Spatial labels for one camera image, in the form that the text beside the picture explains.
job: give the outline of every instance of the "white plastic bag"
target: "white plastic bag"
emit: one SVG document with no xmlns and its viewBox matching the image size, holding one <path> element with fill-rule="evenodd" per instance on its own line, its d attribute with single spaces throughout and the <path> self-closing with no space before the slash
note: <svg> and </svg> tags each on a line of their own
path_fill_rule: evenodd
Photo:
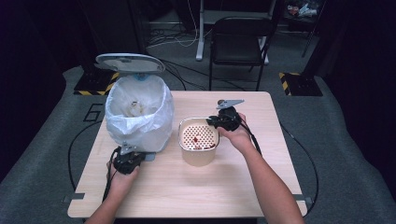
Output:
<svg viewBox="0 0 396 224">
<path fill-rule="evenodd" d="M 107 130 L 120 146 L 158 152 L 172 134 L 174 113 L 173 96 L 160 77 L 122 77 L 107 97 Z"/>
</svg>

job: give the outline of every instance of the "yellow and black tape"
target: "yellow and black tape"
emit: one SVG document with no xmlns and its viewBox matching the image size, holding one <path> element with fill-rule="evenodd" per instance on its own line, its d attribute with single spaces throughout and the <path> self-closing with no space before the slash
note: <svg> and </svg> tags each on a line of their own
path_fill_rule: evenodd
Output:
<svg viewBox="0 0 396 224">
<path fill-rule="evenodd" d="M 120 73 L 114 73 L 111 77 L 107 87 L 105 90 L 99 91 L 74 91 L 75 95 L 108 95 L 110 93 L 111 88 L 113 88 L 114 83 L 117 81 Z"/>
<path fill-rule="evenodd" d="M 286 74 L 294 75 L 294 76 L 299 76 L 300 74 L 299 73 L 279 73 L 280 81 L 282 82 L 283 91 L 285 92 L 286 95 L 291 95 L 290 87 L 289 87 L 289 84 L 286 81 L 286 77 L 285 77 Z"/>
</svg>

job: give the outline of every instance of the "white bowl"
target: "white bowl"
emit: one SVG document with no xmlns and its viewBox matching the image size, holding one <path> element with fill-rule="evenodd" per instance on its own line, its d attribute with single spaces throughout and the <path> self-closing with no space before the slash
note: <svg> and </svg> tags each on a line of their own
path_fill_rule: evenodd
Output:
<svg viewBox="0 0 396 224">
<path fill-rule="evenodd" d="M 178 127 L 182 157 L 193 166 L 205 166 L 215 159 L 219 132 L 214 126 L 208 125 L 206 119 L 184 119 Z"/>
</svg>

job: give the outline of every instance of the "black cable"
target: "black cable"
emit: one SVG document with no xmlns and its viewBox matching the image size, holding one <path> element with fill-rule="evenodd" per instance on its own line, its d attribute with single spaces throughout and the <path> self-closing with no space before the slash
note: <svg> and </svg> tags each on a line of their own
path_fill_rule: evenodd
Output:
<svg viewBox="0 0 396 224">
<path fill-rule="evenodd" d="M 83 130 L 81 130 L 73 139 L 73 141 L 70 143 L 68 152 L 67 152 L 67 167 L 68 167 L 68 171 L 69 171 L 69 178 L 70 178 L 70 182 L 72 184 L 73 190 L 76 191 L 76 184 L 73 180 L 73 175 L 72 175 L 72 168 L 71 168 L 71 164 L 70 164 L 70 154 L 72 151 L 72 146 L 74 144 L 74 142 L 76 141 L 76 139 L 79 137 L 80 134 L 82 134 L 85 130 L 87 130 L 88 128 L 90 128 L 91 126 L 97 124 L 97 123 L 101 123 L 102 121 L 96 121 L 95 123 L 92 123 L 90 125 L 88 125 L 87 127 L 85 127 Z"/>
<path fill-rule="evenodd" d="M 171 35 L 166 35 L 165 31 L 174 32 L 173 30 L 169 30 L 169 29 L 151 30 L 150 40 L 148 41 L 148 47 L 164 43 L 164 41 L 167 39 L 178 39 L 178 38 L 188 36 L 186 31 L 179 31 L 179 32 L 177 32 L 175 34 L 171 34 Z"/>
<path fill-rule="evenodd" d="M 318 200 L 318 193 L 319 193 L 319 178 L 318 178 L 318 170 L 317 170 L 317 166 L 314 163 L 314 160 L 312 159 L 311 155 L 309 154 L 308 150 L 306 150 L 306 148 L 285 128 L 285 126 L 283 126 L 283 124 L 281 122 L 279 122 L 280 126 L 282 127 L 282 129 L 288 134 L 290 135 L 290 137 L 303 149 L 303 151 L 305 152 L 305 154 L 308 156 L 309 160 L 311 161 L 312 167 L 314 169 L 315 172 L 315 178 L 316 178 L 316 182 L 317 182 L 317 189 L 315 192 L 315 196 L 314 196 L 314 200 L 312 202 L 312 205 L 308 208 L 308 211 L 306 212 L 305 216 L 308 216 L 308 214 L 312 211 L 312 209 L 314 208 L 317 200 Z"/>
<path fill-rule="evenodd" d="M 114 172 L 114 175 L 110 177 L 111 175 L 111 163 L 113 162 L 113 158 L 114 158 L 114 154 L 116 152 L 120 153 L 120 148 L 117 147 L 116 149 L 114 149 L 113 153 L 111 153 L 110 156 L 110 160 L 108 161 L 108 167 L 107 167 L 107 182 L 106 182 L 106 187 L 105 187 L 105 193 L 103 194 L 103 199 L 102 202 L 105 200 L 105 198 L 107 197 L 108 192 L 110 191 L 110 187 L 111 187 L 111 181 L 113 180 L 114 175 L 116 174 L 116 172 Z"/>
<path fill-rule="evenodd" d="M 205 91 L 205 87 L 200 86 L 200 85 L 197 85 L 197 84 L 192 83 L 192 82 L 189 82 L 188 80 L 186 80 L 186 79 L 184 79 L 183 77 L 181 77 L 181 75 L 180 75 L 180 73 L 178 72 L 178 70 L 177 70 L 172 64 L 170 64 L 170 63 L 168 63 L 168 62 L 164 62 L 164 63 L 166 64 L 166 67 L 167 67 L 166 70 L 167 70 L 170 74 L 174 75 L 177 79 L 179 79 L 179 80 L 182 82 L 185 91 L 187 90 L 187 88 L 186 88 L 186 86 L 185 86 L 184 83 L 187 83 L 187 84 L 189 84 L 189 85 L 191 85 L 191 86 L 193 86 L 193 87 L 196 87 L 196 88 L 198 88 L 198 89 L 200 89 L 200 90 L 202 90 L 202 91 Z"/>
<path fill-rule="evenodd" d="M 222 117 L 227 117 L 227 118 L 231 119 L 232 121 L 235 121 L 239 125 L 241 125 L 247 131 L 247 133 L 250 135 L 250 138 L 253 141 L 253 144 L 254 144 L 254 147 L 256 147 L 256 150 L 260 153 L 260 155 L 262 155 L 262 150 L 260 149 L 259 142 L 257 142 L 256 136 L 254 136 L 254 134 L 251 132 L 251 130 L 249 129 L 249 127 L 248 127 L 248 125 L 247 125 L 247 123 L 245 122 L 244 119 L 240 118 L 242 121 L 244 121 L 245 124 L 243 124 L 242 121 L 239 121 L 238 119 L 236 119 L 233 116 L 230 116 L 230 115 L 227 115 L 227 114 L 221 114 L 221 116 Z"/>
<path fill-rule="evenodd" d="M 182 68 L 191 70 L 192 72 L 196 72 L 196 73 L 198 73 L 198 74 L 201 74 L 201 75 L 204 75 L 204 76 L 206 76 L 206 77 L 209 77 L 208 74 L 203 73 L 203 72 L 200 72 L 200 71 L 195 70 L 195 69 L 192 69 L 192 68 L 189 68 L 189 67 L 187 67 L 187 66 L 184 66 L 184 65 L 181 65 L 181 64 L 178 64 L 178 63 L 172 63 L 172 62 L 166 61 L 166 60 L 164 60 L 164 59 L 160 59 L 160 58 L 158 58 L 158 59 L 159 59 L 160 61 L 164 62 L 164 63 L 174 64 L 174 65 L 176 65 L 176 66 L 179 66 L 179 67 L 182 67 Z M 241 91 L 246 91 L 244 88 L 242 88 L 242 87 L 240 87 L 240 86 L 237 86 L 236 84 L 232 83 L 232 82 L 229 81 L 229 80 L 223 80 L 223 79 L 221 79 L 221 78 L 216 78 L 216 77 L 214 77 L 214 79 L 219 80 L 219 81 L 222 81 L 222 82 L 225 82 L 225 83 L 228 83 L 228 84 L 230 84 L 230 85 L 236 87 L 237 89 L 239 89 L 239 90 L 241 90 Z"/>
</svg>

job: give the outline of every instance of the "black chair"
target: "black chair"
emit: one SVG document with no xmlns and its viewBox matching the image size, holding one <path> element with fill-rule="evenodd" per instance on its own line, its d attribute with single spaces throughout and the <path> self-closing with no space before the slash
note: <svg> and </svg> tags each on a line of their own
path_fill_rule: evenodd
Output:
<svg viewBox="0 0 396 224">
<path fill-rule="evenodd" d="M 256 91 L 262 80 L 262 69 L 277 21 L 267 18 L 227 17 L 213 27 L 210 47 L 209 90 L 212 90 L 212 67 L 214 64 L 260 67 Z M 263 47 L 259 38 L 266 36 Z"/>
</svg>

